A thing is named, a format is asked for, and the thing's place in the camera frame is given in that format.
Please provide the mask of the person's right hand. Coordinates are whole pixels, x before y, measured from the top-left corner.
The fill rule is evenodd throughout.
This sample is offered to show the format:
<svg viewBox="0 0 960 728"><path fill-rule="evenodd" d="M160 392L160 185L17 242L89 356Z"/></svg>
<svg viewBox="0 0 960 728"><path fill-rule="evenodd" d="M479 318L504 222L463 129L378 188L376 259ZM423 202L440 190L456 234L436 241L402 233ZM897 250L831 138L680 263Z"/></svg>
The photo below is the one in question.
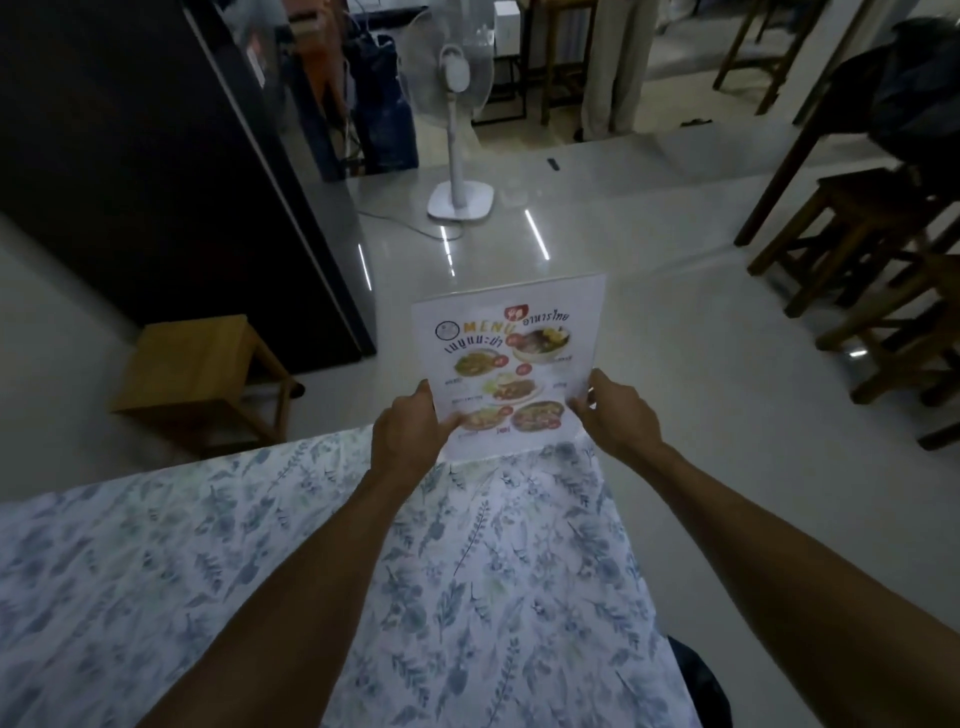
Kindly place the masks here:
<svg viewBox="0 0 960 728"><path fill-rule="evenodd" d="M612 380L599 368L591 371L587 387L601 419L601 432L589 435L594 444L644 478L661 475L670 447L653 408L634 387Z"/></svg>

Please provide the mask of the person's left hand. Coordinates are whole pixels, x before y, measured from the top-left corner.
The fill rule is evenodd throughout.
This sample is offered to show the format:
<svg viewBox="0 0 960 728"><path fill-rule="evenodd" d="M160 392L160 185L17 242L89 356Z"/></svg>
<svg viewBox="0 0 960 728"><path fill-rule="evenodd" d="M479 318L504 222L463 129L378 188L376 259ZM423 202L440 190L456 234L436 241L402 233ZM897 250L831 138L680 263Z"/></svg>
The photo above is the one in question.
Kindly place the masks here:
<svg viewBox="0 0 960 728"><path fill-rule="evenodd" d="M373 425L369 470L403 498L434 468L443 449L429 446L429 418L433 417L442 419L430 385L423 379L413 394L398 396Z"/></svg>

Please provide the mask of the clear acrylic menu stand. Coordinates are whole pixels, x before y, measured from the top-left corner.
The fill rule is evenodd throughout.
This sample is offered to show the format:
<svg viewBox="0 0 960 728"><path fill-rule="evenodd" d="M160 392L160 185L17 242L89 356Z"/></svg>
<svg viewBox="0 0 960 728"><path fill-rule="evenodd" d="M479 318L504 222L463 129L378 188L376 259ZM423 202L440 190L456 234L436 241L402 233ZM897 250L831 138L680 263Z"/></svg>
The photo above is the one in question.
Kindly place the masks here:
<svg viewBox="0 0 960 728"><path fill-rule="evenodd" d="M448 462L519 455L583 432L568 403L587 393L606 299L605 273L418 301L414 344L439 419L462 416Z"/></svg>

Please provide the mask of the person's right forearm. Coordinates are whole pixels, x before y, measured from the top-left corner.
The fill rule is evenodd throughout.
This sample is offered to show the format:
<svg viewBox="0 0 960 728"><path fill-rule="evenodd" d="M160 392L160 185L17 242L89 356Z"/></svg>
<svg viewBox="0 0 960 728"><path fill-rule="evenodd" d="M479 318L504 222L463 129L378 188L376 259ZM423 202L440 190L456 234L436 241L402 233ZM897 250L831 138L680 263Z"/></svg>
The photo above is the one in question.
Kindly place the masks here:
<svg viewBox="0 0 960 728"><path fill-rule="evenodd" d="M960 728L960 633L669 445L629 462L824 728Z"/></svg>

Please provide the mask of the person's left forearm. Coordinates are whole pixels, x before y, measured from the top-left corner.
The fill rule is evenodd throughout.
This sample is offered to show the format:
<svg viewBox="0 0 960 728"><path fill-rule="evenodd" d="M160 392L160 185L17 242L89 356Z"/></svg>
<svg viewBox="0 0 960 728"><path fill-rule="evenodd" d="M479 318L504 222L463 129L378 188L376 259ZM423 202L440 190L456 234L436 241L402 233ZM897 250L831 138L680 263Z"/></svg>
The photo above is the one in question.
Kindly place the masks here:
<svg viewBox="0 0 960 728"><path fill-rule="evenodd" d="M136 728L319 728L390 526L436 460L378 456Z"/></svg>

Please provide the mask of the blue floral tablecloth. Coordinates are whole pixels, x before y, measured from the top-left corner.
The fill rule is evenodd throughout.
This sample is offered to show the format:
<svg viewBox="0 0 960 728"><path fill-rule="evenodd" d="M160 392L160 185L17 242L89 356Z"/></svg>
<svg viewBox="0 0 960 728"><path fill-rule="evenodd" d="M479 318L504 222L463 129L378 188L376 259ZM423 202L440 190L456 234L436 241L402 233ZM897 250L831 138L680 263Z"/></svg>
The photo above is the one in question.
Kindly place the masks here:
<svg viewBox="0 0 960 728"><path fill-rule="evenodd" d="M133 728L347 500L369 427L0 504L0 727ZM590 440L440 463L320 728L700 728Z"/></svg>

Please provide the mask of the small light wooden stool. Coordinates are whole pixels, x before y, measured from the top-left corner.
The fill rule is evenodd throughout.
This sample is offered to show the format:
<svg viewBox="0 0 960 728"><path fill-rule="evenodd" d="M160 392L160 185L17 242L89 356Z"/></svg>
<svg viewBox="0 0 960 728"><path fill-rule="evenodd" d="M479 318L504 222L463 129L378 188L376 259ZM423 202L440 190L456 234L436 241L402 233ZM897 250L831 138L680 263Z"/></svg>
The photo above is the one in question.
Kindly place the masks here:
<svg viewBox="0 0 960 728"><path fill-rule="evenodd" d="M145 326L108 411L197 459L287 441L305 393L244 315Z"/></svg>

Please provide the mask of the person's dark trousers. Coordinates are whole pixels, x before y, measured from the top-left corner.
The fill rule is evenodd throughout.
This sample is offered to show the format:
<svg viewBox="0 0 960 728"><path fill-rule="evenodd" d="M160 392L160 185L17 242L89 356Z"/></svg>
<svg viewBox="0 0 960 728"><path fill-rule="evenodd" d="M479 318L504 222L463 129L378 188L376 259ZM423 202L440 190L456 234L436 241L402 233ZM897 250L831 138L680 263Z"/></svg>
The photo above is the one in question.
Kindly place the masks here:
<svg viewBox="0 0 960 728"><path fill-rule="evenodd" d="M702 728L734 728L729 699L701 656L672 636L667 637Z"/></svg>

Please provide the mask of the white standing fan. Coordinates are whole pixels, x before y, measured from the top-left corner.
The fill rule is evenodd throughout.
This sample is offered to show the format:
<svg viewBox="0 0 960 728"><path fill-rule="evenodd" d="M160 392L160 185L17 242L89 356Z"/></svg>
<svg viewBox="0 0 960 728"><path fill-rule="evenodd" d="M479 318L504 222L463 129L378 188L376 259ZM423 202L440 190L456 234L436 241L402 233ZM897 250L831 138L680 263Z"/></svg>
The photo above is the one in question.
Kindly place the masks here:
<svg viewBox="0 0 960 728"><path fill-rule="evenodd" d="M414 116L446 134L448 179L427 202L436 221L470 223L492 211L494 188L468 179L460 128L483 111L495 78L495 29L489 12L473 0L436 0L400 34L397 68Z"/></svg>

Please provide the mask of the blue bag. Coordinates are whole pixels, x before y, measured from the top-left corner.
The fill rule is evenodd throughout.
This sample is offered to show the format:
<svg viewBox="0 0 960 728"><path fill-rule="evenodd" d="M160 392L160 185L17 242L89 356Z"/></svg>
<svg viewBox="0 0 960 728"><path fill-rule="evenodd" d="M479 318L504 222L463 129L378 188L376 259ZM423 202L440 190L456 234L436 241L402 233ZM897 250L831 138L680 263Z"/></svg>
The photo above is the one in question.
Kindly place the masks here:
<svg viewBox="0 0 960 728"><path fill-rule="evenodd" d="M367 30L343 45L353 79L351 118L366 176L419 168L414 114L404 96L394 39Z"/></svg>

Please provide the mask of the dark wooden stool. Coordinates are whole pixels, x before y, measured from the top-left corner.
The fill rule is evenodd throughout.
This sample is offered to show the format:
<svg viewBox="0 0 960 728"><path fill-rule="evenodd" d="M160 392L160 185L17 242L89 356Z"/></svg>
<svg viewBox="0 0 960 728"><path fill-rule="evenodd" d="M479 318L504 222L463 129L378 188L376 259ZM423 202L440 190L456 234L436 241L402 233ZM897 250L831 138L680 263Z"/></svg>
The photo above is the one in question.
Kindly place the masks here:
<svg viewBox="0 0 960 728"><path fill-rule="evenodd" d="M906 282L866 297L815 344L837 352L852 342L874 365L851 390L854 404L909 388L926 407L960 396L960 253L922 253Z"/></svg>
<svg viewBox="0 0 960 728"><path fill-rule="evenodd" d="M830 295L850 310L889 264L919 261L929 226L959 202L960 193L935 192L904 166L823 177L747 272L760 277L776 267L797 285L788 318Z"/></svg>

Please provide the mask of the dark wooden table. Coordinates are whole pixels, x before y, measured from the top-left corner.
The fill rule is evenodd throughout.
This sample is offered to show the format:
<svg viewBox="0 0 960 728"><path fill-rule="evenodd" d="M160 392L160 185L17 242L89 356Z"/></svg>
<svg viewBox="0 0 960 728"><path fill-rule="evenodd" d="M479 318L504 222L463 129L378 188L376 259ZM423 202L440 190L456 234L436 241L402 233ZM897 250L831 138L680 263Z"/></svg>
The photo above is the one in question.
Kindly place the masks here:
<svg viewBox="0 0 960 728"><path fill-rule="evenodd" d="M870 108L888 55L889 44L843 62L831 74L820 102L816 104L759 201L734 237L735 247L751 244L794 176L823 137L865 134L871 140L868 134ZM940 193L960 193L959 162L913 164L882 150L899 162L916 167L925 187Z"/></svg>

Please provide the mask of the tall black refrigerator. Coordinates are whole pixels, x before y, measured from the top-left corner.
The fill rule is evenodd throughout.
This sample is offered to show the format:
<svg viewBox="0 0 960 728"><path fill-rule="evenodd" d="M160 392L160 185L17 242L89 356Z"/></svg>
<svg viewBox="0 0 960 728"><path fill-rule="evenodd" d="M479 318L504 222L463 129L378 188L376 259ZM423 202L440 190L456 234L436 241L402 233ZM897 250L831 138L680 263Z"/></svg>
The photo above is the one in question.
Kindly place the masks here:
<svg viewBox="0 0 960 728"><path fill-rule="evenodd" d="M0 0L0 214L129 324L241 314L293 373L376 355L306 71L215 0Z"/></svg>

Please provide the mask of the dark bag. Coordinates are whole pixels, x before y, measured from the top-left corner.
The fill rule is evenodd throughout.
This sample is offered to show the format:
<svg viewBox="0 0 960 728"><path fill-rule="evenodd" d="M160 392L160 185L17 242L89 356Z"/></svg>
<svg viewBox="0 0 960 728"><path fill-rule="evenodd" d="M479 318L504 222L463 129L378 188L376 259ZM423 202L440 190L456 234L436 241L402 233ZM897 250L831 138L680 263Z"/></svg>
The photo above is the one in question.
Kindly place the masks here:
<svg viewBox="0 0 960 728"><path fill-rule="evenodd" d="M868 135L909 164L960 164L960 17L894 25Z"/></svg>

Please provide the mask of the black metal frame table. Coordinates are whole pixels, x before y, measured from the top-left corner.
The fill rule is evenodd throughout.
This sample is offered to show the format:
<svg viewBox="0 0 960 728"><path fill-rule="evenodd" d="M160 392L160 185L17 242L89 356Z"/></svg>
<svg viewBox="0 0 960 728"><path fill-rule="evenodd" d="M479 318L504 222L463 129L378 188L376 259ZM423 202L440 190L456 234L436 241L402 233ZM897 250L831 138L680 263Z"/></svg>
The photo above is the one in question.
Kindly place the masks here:
<svg viewBox="0 0 960 728"><path fill-rule="evenodd" d="M532 43L532 26L536 0L517 0L521 7L522 28L519 46L497 43L495 34L495 0L492 5L493 84L484 108L474 114L473 127L520 122L528 117L527 93Z"/></svg>

